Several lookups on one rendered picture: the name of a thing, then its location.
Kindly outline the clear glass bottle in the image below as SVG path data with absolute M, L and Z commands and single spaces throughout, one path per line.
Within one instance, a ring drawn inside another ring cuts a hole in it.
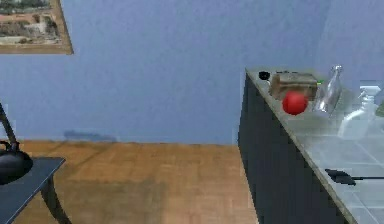
M 312 111 L 322 116 L 331 116 L 342 92 L 340 76 L 343 66 L 338 64 L 331 68 L 331 76 L 319 85 Z

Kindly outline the clear spray bottle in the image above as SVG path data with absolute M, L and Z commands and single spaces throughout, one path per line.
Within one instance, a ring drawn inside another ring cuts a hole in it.
M 346 115 L 339 127 L 338 137 L 344 140 L 362 139 L 375 117 L 377 106 L 375 96 L 381 91 L 379 86 L 361 86 L 360 107 Z

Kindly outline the red round fruit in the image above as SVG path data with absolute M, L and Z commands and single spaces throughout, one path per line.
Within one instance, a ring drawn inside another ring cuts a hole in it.
M 283 101 L 283 110 L 290 115 L 298 115 L 303 113 L 308 105 L 307 97 L 296 91 L 289 91 L 286 93 Z

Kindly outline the black counter with tiled top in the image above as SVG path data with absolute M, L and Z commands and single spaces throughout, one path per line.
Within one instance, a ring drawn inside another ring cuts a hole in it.
M 290 116 L 268 93 L 259 68 L 245 71 L 238 146 L 259 224 L 384 224 L 384 180 L 335 183 L 326 169 L 384 176 L 384 122 L 361 140 L 339 124 L 355 102 L 344 90 L 331 117 Z

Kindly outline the framed landscape picture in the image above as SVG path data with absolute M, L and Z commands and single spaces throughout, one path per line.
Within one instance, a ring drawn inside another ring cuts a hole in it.
M 0 0 L 0 54 L 73 53 L 61 0 Z

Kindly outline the black side table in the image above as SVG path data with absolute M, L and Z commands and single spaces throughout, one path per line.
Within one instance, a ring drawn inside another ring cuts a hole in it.
M 12 224 L 37 193 L 59 224 L 72 224 L 62 208 L 54 185 L 55 172 L 65 163 L 60 157 L 34 157 L 24 177 L 0 186 L 0 224 Z

